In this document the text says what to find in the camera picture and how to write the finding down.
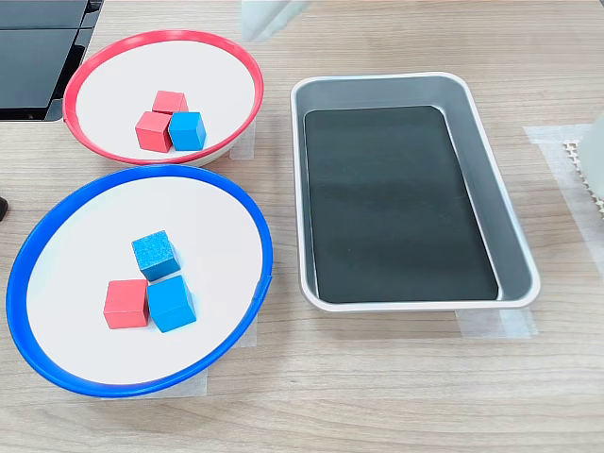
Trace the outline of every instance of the red rim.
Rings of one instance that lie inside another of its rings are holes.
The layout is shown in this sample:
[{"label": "red rim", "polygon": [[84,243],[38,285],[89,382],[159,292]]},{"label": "red rim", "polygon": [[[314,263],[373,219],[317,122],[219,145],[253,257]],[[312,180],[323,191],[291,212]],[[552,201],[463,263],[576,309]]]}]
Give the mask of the red rim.
[{"label": "red rim", "polygon": [[[109,151],[101,148],[100,146],[93,143],[82,131],[79,125],[79,119],[76,114],[76,101],[79,94],[79,90],[82,88],[82,84],[88,78],[88,76],[98,68],[105,61],[112,59],[113,57],[123,54],[124,52],[141,47],[143,45],[154,44],[156,42],[167,42],[167,41],[196,41],[203,42],[218,47],[233,57],[238,59],[249,71],[254,80],[254,106],[245,122],[230,136],[222,140],[221,142],[211,146],[207,149],[199,151],[197,153],[188,154],[186,156],[178,156],[169,159],[132,159],[124,156],[117,156],[110,153]],[[72,134],[87,148],[94,151],[96,154],[100,154],[109,159],[119,160],[120,162],[133,163],[137,165],[147,165],[154,163],[184,163],[191,160],[201,159],[205,156],[209,156],[216,151],[219,151],[223,147],[233,142],[239,137],[244,130],[254,121],[258,110],[262,104],[262,97],[264,96],[264,80],[262,79],[262,72],[260,71],[259,65],[256,63],[254,58],[247,53],[240,45],[235,42],[229,41],[221,36],[206,33],[203,31],[192,31],[192,30],[160,30],[150,31],[147,33],[141,33],[140,35],[131,36],[121,41],[115,42],[110,46],[104,48],[97,54],[90,57],[80,68],[75,72],[72,79],[67,85],[65,90],[65,96],[63,99],[63,118],[69,130]]]}]

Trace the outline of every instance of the cube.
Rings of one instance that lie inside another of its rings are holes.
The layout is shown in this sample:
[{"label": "cube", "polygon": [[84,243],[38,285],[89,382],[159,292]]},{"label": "cube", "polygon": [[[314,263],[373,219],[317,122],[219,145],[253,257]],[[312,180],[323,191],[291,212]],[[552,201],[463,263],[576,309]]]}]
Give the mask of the cube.
[{"label": "cube", "polygon": [[149,311],[159,330],[168,332],[195,321],[191,293],[182,276],[149,287]]},{"label": "cube", "polygon": [[148,151],[157,151],[167,153],[170,151],[172,141],[168,126],[170,125],[170,115],[157,113],[155,111],[146,111],[136,124],[136,136],[139,139],[139,146]]},{"label": "cube", "polygon": [[189,111],[184,92],[158,92],[153,111],[173,114],[175,111]]},{"label": "cube", "polygon": [[198,111],[177,111],[172,115],[170,137],[176,151],[204,149],[206,128]]},{"label": "cube", "polygon": [[165,231],[158,231],[132,243],[139,269],[153,281],[179,271],[174,248]]},{"label": "cube", "polygon": [[103,314],[109,328],[145,327],[149,322],[147,280],[109,282]]}]

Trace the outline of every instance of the table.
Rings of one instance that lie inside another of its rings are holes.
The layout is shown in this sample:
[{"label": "table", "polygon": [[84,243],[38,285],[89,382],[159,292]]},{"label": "table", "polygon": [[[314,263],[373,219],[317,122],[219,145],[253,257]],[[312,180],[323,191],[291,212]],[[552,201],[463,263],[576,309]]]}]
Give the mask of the table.
[{"label": "table", "polygon": [[[89,55],[158,28],[241,41],[240,4],[111,1]],[[256,157],[208,168],[259,203],[275,280],[258,345],[209,369],[197,398],[107,401],[46,382],[0,309],[0,450],[599,452],[604,288],[539,148],[523,126],[589,123],[604,110],[604,8],[579,1],[312,2],[246,43],[266,82]],[[307,76],[428,70],[463,77],[478,104],[543,278],[532,339],[463,338],[455,313],[334,315],[298,290],[289,93]],[[76,188],[123,168],[62,122],[0,124],[0,294],[29,231]]]}]

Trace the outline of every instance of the silver tray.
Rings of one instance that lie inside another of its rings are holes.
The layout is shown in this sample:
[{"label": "silver tray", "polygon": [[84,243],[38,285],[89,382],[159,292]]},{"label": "silver tray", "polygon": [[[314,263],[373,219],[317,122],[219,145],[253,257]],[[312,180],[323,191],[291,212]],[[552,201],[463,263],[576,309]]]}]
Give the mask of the silver tray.
[{"label": "silver tray", "polygon": [[[520,308],[531,303],[541,281],[513,211],[472,95],[463,80],[446,73],[316,77],[292,90],[294,182],[298,263],[303,295],[326,311],[462,310]],[[315,268],[305,117],[316,110],[430,106],[445,118],[466,191],[495,275],[493,300],[416,300],[332,303],[320,297]]]}]

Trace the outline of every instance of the red cube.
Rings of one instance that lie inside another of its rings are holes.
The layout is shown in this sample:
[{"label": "red cube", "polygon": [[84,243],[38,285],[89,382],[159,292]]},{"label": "red cube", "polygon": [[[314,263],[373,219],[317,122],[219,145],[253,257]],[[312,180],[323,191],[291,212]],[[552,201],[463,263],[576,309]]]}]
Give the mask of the red cube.
[{"label": "red cube", "polygon": [[189,111],[184,92],[158,92],[153,111],[171,115],[175,111]]},{"label": "red cube", "polygon": [[149,324],[147,285],[145,279],[109,282],[103,310],[109,328],[145,327]]},{"label": "red cube", "polygon": [[136,124],[139,145],[148,151],[167,153],[172,146],[168,126],[172,116],[155,111],[146,111]]}]

